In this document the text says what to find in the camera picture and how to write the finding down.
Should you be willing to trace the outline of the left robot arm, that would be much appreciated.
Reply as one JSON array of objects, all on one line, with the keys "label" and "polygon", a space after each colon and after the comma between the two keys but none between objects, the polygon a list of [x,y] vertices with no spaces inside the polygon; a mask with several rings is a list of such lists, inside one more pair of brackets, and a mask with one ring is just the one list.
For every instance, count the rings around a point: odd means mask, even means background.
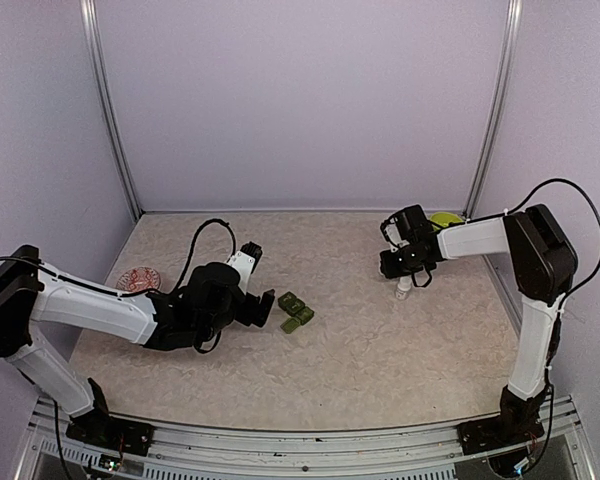
[{"label": "left robot arm", "polygon": [[188,283],[170,293],[125,292],[79,279],[44,263],[24,245],[0,257],[0,358],[55,400],[101,445],[120,434],[99,385],[71,369],[45,339],[41,322],[65,324],[120,337],[157,351],[206,352],[232,322],[263,327],[272,290],[249,293],[262,250],[248,243],[226,262],[194,268]]}]

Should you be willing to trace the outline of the green weekly pill organizer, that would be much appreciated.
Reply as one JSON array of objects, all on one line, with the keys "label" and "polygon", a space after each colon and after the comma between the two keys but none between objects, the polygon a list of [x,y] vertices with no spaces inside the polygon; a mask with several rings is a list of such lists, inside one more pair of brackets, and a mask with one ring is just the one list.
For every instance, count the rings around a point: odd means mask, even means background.
[{"label": "green weekly pill organizer", "polygon": [[287,315],[287,319],[281,324],[285,334],[292,334],[315,316],[314,310],[290,291],[278,298],[278,306]]}]

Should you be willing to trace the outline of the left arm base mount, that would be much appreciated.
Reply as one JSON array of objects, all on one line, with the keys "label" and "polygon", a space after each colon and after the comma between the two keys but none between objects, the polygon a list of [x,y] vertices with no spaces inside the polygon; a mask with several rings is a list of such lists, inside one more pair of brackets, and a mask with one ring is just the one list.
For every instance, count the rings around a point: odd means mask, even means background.
[{"label": "left arm base mount", "polygon": [[79,425],[72,421],[66,430],[69,439],[122,454],[146,457],[154,427],[148,423],[111,417],[102,425]]}]

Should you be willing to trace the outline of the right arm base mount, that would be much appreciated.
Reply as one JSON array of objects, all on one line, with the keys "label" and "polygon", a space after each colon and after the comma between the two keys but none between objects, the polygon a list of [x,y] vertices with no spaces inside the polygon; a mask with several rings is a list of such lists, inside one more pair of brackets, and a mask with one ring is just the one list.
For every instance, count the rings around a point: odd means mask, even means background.
[{"label": "right arm base mount", "polygon": [[541,422],[507,430],[498,417],[462,422],[457,426],[462,452],[465,456],[497,450],[540,438],[545,430]]}]

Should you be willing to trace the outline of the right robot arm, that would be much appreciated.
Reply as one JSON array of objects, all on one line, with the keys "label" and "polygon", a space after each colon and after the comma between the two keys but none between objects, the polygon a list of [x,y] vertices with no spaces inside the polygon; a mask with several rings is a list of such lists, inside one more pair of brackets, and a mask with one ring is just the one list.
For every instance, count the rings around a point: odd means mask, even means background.
[{"label": "right robot arm", "polygon": [[442,263],[469,257],[508,261],[521,319],[516,359],[491,433],[500,443],[515,442],[536,422],[550,389],[563,307],[578,268],[566,234],[543,204],[447,226],[412,205],[391,214],[380,231],[388,247],[379,255],[379,270],[385,279],[396,281],[399,299],[428,287]]}]

